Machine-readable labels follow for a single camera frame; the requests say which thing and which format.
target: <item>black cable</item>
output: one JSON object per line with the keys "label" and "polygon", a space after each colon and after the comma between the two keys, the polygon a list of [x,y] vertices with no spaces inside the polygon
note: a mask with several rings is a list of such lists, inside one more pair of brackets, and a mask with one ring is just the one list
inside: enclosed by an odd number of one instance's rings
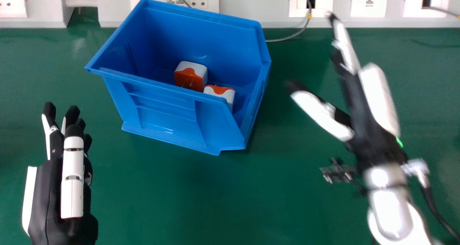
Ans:
{"label": "black cable", "polygon": [[422,193],[423,193],[423,196],[425,198],[425,201],[427,202],[427,205],[428,205],[428,208],[430,209],[431,213],[434,215],[434,217],[436,218],[436,220],[447,230],[447,232],[450,233],[450,235],[452,235],[455,239],[457,239],[457,241],[460,242],[460,235],[458,234],[458,232],[456,232],[445,220],[444,218],[441,216],[441,214],[439,213],[439,211],[437,210],[437,207],[436,207],[436,204],[434,202],[434,198],[433,198],[433,193],[432,193],[432,189],[431,187],[427,187],[427,188],[424,188],[424,187],[421,187],[422,189]]}

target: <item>green indicator light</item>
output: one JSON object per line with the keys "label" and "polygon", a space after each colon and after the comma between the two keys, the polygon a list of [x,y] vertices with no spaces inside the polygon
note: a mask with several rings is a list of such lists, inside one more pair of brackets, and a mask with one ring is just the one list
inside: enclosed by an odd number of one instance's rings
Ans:
{"label": "green indicator light", "polygon": [[398,144],[399,144],[399,146],[401,146],[401,148],[404,148],[403,142],[401,142],[401,140],[399,140],[398,137],[396,137],[396,142],[398,142]]}

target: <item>orange and white plug adapter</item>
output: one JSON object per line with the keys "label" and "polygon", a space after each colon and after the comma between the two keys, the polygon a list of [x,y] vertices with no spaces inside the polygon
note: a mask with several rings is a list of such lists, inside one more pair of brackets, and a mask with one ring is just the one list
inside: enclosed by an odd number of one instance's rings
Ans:
{"label": "orange and white plug adapter", "polygon": [[174,81],[176,86],[203,92],[207,83],[207,67],[182,61],[174,71]]}
{"label": "orange and white plug adapter", "polygon": [[204,88],[204,93],[216,96],[223,97],[227,100],[230,111],[233,111],[233,100],[235,99],[235,89],[229,87],[219,87],[215,85],[206,85]]}

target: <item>bin base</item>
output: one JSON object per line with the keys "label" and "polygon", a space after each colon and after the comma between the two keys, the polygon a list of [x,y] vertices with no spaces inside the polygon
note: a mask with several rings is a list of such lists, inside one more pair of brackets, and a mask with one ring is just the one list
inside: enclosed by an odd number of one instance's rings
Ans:
{"label": "bin base", "polygon": [[143,137],[153,138],[153,139],[167,142],[170,144],[180,145],[182,147],[196,150],[199,152],[204,152],[210,155],[218,156],[220,155],[220,152],[221,152],[221,150],[215,147],[203,145],[201,143],[194,142],[188,139],[184,139],[182,137],[178,137],[175,135],[158,132],[154,129],[140,128],[138,126],[134,126],[126,122],[124,122],[123,125],[121,126],[121,130],[128,132],[128,133],[136,134],[136,135],[142,135]]}

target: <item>robotic hand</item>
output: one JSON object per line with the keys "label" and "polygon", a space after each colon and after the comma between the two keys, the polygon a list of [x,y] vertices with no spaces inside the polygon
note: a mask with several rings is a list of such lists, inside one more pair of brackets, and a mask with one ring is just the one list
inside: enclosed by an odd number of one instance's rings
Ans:
{"label": "robotic hand", "polygon": [[[427,164],[408,160],[401,147],[398,117],[385,74],[375,64],[361,67],[343,23],[334,14],[329,14],[329,20],[335,35],[331,60],[340,76],[350,115],[302,83],[287,83],[297,105],[355,154],[356,168],[332,160],[332,167],[321,169],[324,178],[329,183],[354,183],[368,197],[368,225],[379,244],[434,245],[437,241],[427,231],[408,188],[407,177],[416,176],[430,211],[460,241],[460,235],[436,209]],[[354,180],[357,175],[363,176],[365,187]]]}
{"label": "robotic hand", "polygon": [[98,222],[91,214],[92,139],[71,106],[61,131],[56,107],[47,102],[41,114],[48,160],[28,167],[22,212],[23,228],[33,245],[94,245]]}

